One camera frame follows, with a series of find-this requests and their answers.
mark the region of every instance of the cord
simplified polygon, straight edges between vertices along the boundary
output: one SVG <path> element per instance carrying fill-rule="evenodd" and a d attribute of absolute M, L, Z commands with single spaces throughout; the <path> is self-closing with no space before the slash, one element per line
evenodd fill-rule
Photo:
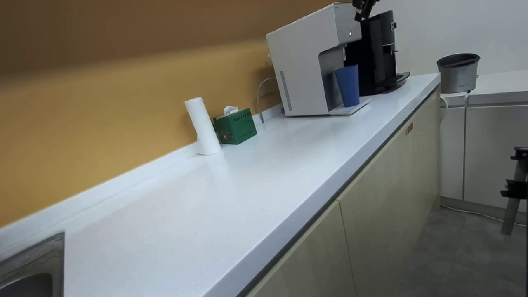
<path fill-rule="evenodd" d="M 260 117 L 261 117 L 261 122 L 265 124 L 265 112 L 263 112 L 263 107 L 261 107 L 261 92 L 263 92 L 263 87 L 271 82 L 271 81 L 276 81 L 275 76 L 270 76 L 270 77 L 265 77 L 261 82 L 260 82 L 260 87 L 258 87 L 258 94 L 256 94 L 256 102 L 258 102 L 258 109 L 260 109 Z"/>
<path fill-rule="evenodd" d="M 484 214 L 484 213 L 478 213 L 478 211 L 469 211 L 469 209 L 454 208 L 454 206 L 448 206 L 448 204 L 441 204 L 441 208 L 446 208 L 446 209 L 451 209 L 451 211 L 458 211 L 458 213 L 468 213 L 468 214 L 474 214 L 474 216 L 482 216 L 482 218 L 487 218 L 487 219 L 492 219 L 492 221 L 504 223 L 502 218 Z"/>
<path fill-rule="evenodd" d="M 446 112 L 449 109 L 449 101 L 445 97 L 445 94 L 440 94 L 441 101 L 445 102 L 445 112 L 441 109 L 441 122 L 445 122 Z"/>
<path fill-rule="evenodd" d="M 469 102 L 469 96 L 471 96 L 471 89 L 466 92 L 466 96 L 464 96 L 464 125 L 463 125 L 463 129 L 464 129 L 464 138 L 463 138 L 463 196 L 466 196 L 466 175 L 468 175 L 468 168 L 466 168 L 466 158 L 468 158 L 468 102 Z"/>

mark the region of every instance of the black coffee maker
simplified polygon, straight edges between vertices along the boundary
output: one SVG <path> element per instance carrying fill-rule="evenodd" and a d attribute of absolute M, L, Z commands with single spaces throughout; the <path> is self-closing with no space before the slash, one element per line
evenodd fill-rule
<path fill-rule="evenodd" d="M 362 23 L 362 39 L 347 46 L 347 66 L 357 64 L 360 94 L 380 94 L 398 89 L 412 72 L 397 72 L 397 48 L 393 11 L 370 16 L 377 0 L 355 0 L 357 20 Z"/>

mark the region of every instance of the yellow wall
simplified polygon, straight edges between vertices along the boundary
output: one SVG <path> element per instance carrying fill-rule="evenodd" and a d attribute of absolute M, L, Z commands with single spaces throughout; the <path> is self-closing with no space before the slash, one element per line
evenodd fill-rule
<path fill-rule="evenodd" d="M 0 2 L 0 226 L 195 142 L 190 97 L 255 110 L 265 35 L 326 3 Z"/>

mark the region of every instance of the stainless steel sink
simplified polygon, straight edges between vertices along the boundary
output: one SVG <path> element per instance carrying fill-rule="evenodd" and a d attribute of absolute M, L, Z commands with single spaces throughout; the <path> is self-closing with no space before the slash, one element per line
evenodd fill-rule
<path fill-rule="evenodd" d="M 0 262 L 0 297 L 63 297 L 65 234 Z"/>

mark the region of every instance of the blue mug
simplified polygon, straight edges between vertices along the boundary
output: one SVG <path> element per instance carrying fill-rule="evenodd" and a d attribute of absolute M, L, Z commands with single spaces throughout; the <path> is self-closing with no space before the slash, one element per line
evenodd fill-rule
<path fill-rule="evenodd" d="M 337 77 L 337 86 L 341 87 L 344 107 L 352 107 L 360 104 L 360 76 L 359 66 L 346 66 L 334 72 Z"/>

